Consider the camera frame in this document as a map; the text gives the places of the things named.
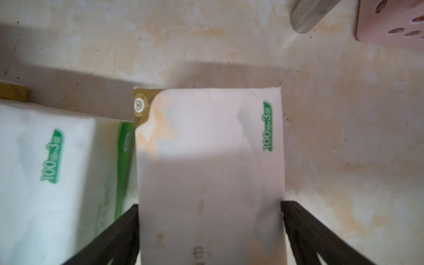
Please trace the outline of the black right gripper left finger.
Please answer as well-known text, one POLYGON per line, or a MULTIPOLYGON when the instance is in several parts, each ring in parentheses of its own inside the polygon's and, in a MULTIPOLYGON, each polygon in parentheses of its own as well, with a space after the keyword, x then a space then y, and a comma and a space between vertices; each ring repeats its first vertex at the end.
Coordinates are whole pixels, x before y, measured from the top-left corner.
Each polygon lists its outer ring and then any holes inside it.
POLYGON ((66 265, 134 265, 139 255, 139 212, 134 204, 66 265))

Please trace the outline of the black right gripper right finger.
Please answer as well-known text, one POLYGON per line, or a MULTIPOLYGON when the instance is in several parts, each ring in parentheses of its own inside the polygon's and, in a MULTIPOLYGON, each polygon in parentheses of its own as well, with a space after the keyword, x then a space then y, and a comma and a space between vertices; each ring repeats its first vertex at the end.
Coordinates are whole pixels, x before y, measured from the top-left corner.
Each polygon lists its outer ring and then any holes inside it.
POLYGON ((295 201, 280 202, 286 234, 298 265, 372 265, 295 201))

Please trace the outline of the white two-tier shelf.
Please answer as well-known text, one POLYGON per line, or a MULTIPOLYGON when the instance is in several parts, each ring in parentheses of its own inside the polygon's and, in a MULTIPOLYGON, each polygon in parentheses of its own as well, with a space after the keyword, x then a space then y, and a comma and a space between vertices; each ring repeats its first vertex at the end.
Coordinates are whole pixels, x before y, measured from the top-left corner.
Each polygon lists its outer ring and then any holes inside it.
POLYGON ((340 0, 297 1, 290 15, 290 25, 297 33, 306 34, 340 2, 340 0))

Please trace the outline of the white tissue pack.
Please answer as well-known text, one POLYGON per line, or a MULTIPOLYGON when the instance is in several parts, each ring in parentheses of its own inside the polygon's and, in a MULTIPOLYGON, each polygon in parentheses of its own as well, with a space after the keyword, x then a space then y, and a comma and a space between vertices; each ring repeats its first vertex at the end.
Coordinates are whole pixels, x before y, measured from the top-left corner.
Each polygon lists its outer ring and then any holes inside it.
POLYGON ((0 93, 1 99, 26 103, 28 101, 29 88, 18 83, 1 80, 0 93))
POLYGON ((134 91, 141 263, 284 265, 282 93, 134 91))
POLYGON ((60 265, 121 215, 134 123, 1 100, 1 264, 60 265))

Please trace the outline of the pink plastic basket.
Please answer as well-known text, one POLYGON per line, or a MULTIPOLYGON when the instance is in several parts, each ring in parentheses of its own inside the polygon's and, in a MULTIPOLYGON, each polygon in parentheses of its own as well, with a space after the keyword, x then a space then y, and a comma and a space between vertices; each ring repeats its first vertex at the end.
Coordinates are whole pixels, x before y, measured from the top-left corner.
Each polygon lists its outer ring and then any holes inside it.
POLYGON ((424 50, 424 2, 359 1, 356 39, 371 44, 424 50))

